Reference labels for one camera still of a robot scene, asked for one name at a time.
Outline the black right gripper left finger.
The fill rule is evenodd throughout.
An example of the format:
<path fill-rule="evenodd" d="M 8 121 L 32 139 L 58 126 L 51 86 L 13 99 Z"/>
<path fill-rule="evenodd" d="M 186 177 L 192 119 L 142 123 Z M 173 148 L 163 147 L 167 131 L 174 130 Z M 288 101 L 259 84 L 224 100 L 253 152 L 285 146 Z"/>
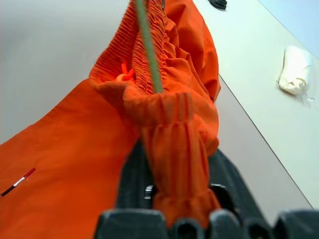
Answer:
<path fill-rule="evenodd" d="M 152 209 L 157 188 L 142 141 L 137 141 L 123 166 L 116 207 Z"/>

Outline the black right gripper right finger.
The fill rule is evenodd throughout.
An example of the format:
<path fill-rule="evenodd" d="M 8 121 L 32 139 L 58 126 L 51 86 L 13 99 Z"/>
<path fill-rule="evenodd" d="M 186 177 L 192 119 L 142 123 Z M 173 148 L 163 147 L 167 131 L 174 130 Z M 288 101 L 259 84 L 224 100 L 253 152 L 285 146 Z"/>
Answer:
<path fill-rule="evenodd" d="M 266 224 L 261 210 L 234 164 L 217 150 L 209 157 L 209 186 L 222 208 L 232 212 L 239 222 L 256 221 Z"/>

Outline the orange shorts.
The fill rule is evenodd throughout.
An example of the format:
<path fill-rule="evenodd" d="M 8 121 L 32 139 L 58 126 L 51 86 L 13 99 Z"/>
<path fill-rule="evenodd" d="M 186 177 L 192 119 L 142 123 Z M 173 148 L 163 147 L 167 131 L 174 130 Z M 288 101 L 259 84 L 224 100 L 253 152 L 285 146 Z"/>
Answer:
<path fill-rule="evenodd" d="M 0 144 L 0 239 L 90 239 L 114 207 L 121 170 L 140 140 L 155 180 L 154 207 L 166 224 L 208 226 L 220 208 L 209 189 L 218 148 L 218 59 L 193 0 L 145 0 L 161 93 L 152 87 L 136 0 L 77 85 L 35 124 Z"/>

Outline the green wire hanger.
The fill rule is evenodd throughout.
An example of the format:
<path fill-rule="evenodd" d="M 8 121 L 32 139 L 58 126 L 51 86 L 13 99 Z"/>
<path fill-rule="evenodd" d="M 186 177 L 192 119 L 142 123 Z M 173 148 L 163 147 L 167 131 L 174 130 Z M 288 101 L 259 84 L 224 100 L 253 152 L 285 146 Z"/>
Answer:
<path fill-rule="evenodd" d="M 147 13 L 146 13 L 146 6 L 144 3 L 144 0 L 136 0 L 135 5 L 136 5 L 136 12 L 137 12 L 138 21 L 139 21 L 139 28 L 142 33 L 142 39 L 144 43 L 146 58 L 149 63 L 152 86 L 153 86 L 154 92 L 156 94 L 159 94 L 163 92 L 163 87 L 162 87 L 162 82 L 161 82 L 161 77 L 159 72 L 159 66 L 157 63 L 155 50 L 153 47 L 153 40 L 152 40 L 150 25 L 149 25 Z"/>

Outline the rolled cream cloth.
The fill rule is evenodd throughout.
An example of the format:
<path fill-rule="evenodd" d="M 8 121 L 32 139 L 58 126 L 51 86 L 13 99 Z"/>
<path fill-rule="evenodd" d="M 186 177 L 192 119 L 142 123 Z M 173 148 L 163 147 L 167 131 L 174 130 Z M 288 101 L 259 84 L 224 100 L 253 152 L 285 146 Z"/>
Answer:
<path fill-rule="evenodd" d="M 284 50 L 283 67 L 277 80 L 280 90 L 312 102 L 311 87 L 315 82 L 315 57 L 306 50 L 288 46 Z"/>

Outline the black handled scissors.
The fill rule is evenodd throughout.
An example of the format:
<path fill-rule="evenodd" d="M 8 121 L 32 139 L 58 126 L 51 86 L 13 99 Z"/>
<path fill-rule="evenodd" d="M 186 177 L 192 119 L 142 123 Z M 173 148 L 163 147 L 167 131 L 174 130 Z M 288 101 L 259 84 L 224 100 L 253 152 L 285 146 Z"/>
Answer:
<path fill-rule="evenodd" d="M 216 9 L 225 11 L 227 8 L 227 0 L 208 0 L 209 3 Z"/>

